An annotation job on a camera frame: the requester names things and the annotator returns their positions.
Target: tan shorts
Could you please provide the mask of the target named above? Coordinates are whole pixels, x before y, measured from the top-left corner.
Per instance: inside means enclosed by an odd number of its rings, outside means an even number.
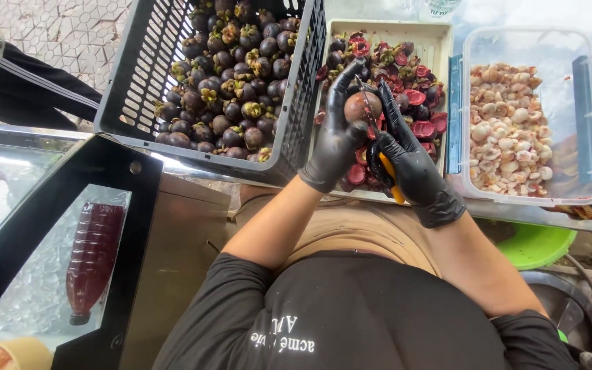
[[[266,194],[245,202],[235,215],[238,227],[245,225],[274,196]],[[410,207],[348,199],[322,202],[281,271],[317,251],[358,249],[441,276],[430,247],[424,228]]]

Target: plastic bottle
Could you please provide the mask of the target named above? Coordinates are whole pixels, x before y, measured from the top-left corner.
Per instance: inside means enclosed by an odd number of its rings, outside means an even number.
[[[423,0],[419,20],[424,22],[448,22],[460,0]]]
[[[71,325],[83,325],[109,283],[124,218],[122,206],[85,203],[66,272]]]

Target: tiled floor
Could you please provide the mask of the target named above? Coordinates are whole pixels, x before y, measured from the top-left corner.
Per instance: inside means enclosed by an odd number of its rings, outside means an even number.
[[[132,0],[0,0],[0,27],[27,55],[104,91]],[[78,118],[70,116],[73,122]]]

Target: glass panel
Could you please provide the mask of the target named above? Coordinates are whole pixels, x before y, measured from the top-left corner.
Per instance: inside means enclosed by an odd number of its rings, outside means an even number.
[[[54,351],[99,327],[130,198],[86,187],[0,299],[0,341],[34,336]]]

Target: black nitrile glove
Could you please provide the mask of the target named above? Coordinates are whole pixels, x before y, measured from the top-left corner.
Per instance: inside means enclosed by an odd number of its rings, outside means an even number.
[[[350,166],[355,163],[355,150],[367,137],[367,124],[348,124],[344,118],[347,88],[365,63],[357,58],[349,64],[328,89],[324,123],[317,144],[305,167],[298,171],[300,179],[313,189],[330,193]]]
[[[456,221],[465,212],[463,198],[440,176],[433,160],[401,116],[385,81],[378,86],[378,96],[395,137],[381,131],[376,139],[380,151],[394,166],[395,181],[403,198],[412,205],[420,223],[427,229]]]

